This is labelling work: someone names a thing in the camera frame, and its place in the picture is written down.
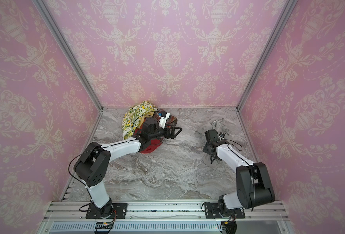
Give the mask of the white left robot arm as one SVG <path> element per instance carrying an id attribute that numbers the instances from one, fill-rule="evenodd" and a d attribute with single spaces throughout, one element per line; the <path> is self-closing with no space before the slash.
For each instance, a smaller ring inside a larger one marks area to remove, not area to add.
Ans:
<path id="1" fill-rule="evenodd" d="M 84 184 L 90 195 L 87 218 L 116 218 L 116 209 L 106 191 L 104 178 L 110 162 L 134 153 L 141 153 L 154 140 L 175 139 L 183 130 L 174 124 L 167 124 L 167 118 L 148 117 L 132 137 L 109 144 L 90 143 L 80 154 L 74 165 L 77 179 Z"/>

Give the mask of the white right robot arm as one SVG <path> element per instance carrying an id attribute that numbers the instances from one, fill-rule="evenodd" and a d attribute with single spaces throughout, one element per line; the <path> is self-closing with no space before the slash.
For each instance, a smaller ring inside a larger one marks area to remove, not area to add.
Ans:
<path id="1" fill-rule="evenodd" d="M 253 210 L 275 202 L 276 195 L 267 166 L 244 157 L 239 152 L 240 145 L 224 136 L 216 130 L 206 131 L 203 148 L 203 152 L 211 157 L 211 162 L 222 161 L 236 173 L 236 191 L 218 199 L 220 214 L 228 217 L 241 209 Z"/>

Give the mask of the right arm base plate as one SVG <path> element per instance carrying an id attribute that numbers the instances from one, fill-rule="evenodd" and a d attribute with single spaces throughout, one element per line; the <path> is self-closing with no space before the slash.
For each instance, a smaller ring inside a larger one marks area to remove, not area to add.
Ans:
<path id="1" fill-rule="evenodd" d="M 227 209 L 223 202 L 204 202 L 201 209 L 205 213 L 207 219 L 243 219 L 246 217 L 242 208 Z"/>

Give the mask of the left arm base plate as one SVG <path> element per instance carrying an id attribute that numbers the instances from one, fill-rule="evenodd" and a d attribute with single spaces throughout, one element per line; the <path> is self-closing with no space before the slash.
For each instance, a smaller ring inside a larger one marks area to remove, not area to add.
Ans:
<path id="1" fill-rule="evenodd" d="M 86 213 L 86 219 L 125 219 L 127 214 L 127 203 L 106 204 L 103 208 L 97 208 L 92 202 Z"/>

